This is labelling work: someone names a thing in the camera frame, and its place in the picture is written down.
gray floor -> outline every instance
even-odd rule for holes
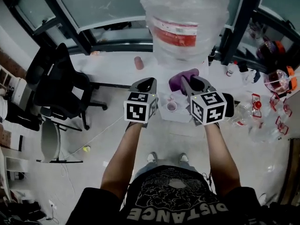
[[[83,160],[82,164],[66,166],[37,163],[35,159],[43,158],[40,137],[24,138],[22,149],[31,158],[27,180],[32,192],[49,216],[49,200],[55,203],[57,209],[54,210],[54,216],[60,224],[66,223],[84,188],[100,186],[105,166],[116,151],[128,124],[122,118],[123,101],[127,95],[125,89],[101,87],[95,91],[93,99],[107,102],[109,109],[104,112],[98,107],[88,108],[87,120],[91,129],[83,132],[61,131],[61,158],[92,140],[88,144],[91,147],[90,153],[80,150],[75,157],[68,158]],[[80,118],[70,120],[68,124],[82,127]],[[227,122],[222,122],[220,126],[239,169],[242,185],[254,188],[257,197],[263,193],[267,197],[278,194],[285,176],[289,142],[282,139],[275,144],[255,144],[248,137],[246,128],[231,127]],[[195,127],[192,122],[183,124],[165,121],[157,112],[148,128],[142,130],[134,173],[147,163],[147,155],[152,151],[158,154],[159,159],[171,159],[175,163],[179,154],[185,152],[190,164],[200,173],[210,172],[204,128]],[[43,221],[43,224],[55,223]]]

clear plastic bottle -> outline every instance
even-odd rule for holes
[[[254,103],[240,103],[234,109],[234,116],[230,119],[231,125],[234,127],[243,127],[255,122],[253,115],[255,115],[261,107],[262,103],[260,101]]]
[[[226,75],[228,76],[228,77],[231,77],[232,75],[233,75],[233,73],[234,73],[234,71],[237,69],[237,64],[238,64],[238,62],[237,61],[234,61],[233,63],[231,63],[231,64],[228,64],[228,66],[227,66],[227,72],[226,72]]]

cup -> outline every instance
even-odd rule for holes
[[[169,112],[174,112],[174,111],[176,111],[176,109],[177,109],[177,103],[175,103],[175,102],[168,102],[167,103],[167,110]]]

sneaker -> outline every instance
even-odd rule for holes
[[[181,153],[180,157],[179,157],[179,164],[181,162],[187,162],[188,163],[188,157],[185,153]]]
[[[157,156],[156,152],[152,152],[148,155],[147,162],[148,163],[158,163],[158,156]]]

red label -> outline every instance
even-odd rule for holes
[[[156,36],[165,43],[178,47],[195,47],[197,24],[178,24],[152,18]]]
[[[240,121],[237,121],[237,124],[239,124],[240,126],[244,126],[245,124],[242,124]]]
[[[172,44],[178,47],[195,47],[195,35],[178,35],[171,32],[163,31],[158,27],[154,28],[156,36],[165,43]]]

